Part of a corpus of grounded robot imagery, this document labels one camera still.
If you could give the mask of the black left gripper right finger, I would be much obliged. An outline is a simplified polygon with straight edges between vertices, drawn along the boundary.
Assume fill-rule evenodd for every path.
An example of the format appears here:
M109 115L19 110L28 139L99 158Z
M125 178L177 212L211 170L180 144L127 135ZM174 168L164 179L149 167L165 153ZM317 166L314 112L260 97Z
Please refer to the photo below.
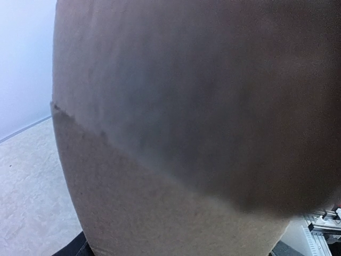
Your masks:
M283 241L278 241L269 253L269 256L303 256L301 253L287 245Z

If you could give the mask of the brown cardboard box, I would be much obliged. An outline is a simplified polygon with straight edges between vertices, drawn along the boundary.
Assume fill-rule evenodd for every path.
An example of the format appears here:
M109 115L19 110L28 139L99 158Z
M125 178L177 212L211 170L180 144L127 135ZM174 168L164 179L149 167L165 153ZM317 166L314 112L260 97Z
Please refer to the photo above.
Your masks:
M340 194L340 1L57 1L51 110L91 255L267 255Z

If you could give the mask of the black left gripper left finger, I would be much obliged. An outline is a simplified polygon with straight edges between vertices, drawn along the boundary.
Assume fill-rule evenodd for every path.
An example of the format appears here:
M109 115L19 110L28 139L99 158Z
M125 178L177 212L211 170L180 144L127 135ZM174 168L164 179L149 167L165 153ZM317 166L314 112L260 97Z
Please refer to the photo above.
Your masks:
M69 244L55 252L53 256L92 256L92 250L82 231Z

